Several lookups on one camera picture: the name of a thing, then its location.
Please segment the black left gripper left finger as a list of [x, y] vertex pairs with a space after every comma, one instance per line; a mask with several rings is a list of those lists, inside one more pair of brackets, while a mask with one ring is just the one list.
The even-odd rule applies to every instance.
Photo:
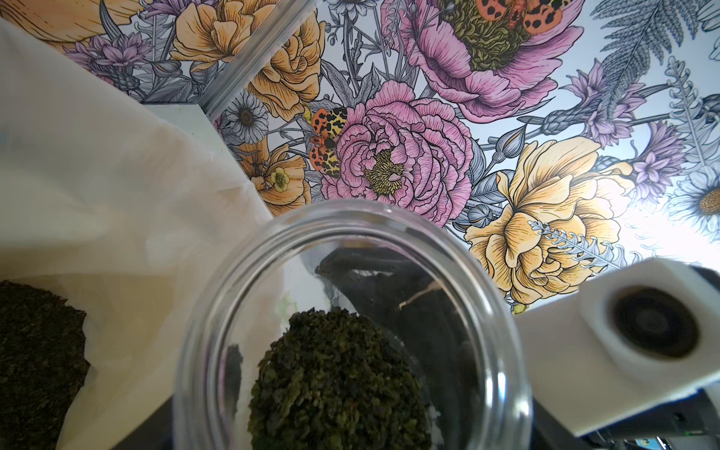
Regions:
[[[223, 351], [219, 364], [219, 411], [227, 428], [237, 414], [243, 362], [239, 346], [233, 344]], [[114, 449], [173, 449], [173, 421], [173, 398], [170, 397]]]

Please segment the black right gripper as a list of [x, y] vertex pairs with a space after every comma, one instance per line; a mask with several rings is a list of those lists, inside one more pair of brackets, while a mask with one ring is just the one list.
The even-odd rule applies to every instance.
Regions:
[[596, 449], [717, 449], [719, 412], [704, 390], [584, 436]]

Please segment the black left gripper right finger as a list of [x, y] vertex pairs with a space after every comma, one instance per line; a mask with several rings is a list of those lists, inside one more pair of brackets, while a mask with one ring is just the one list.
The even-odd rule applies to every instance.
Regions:
[[531, 450], [591, 450], [591, 447], [572, 435], [534, 399]]

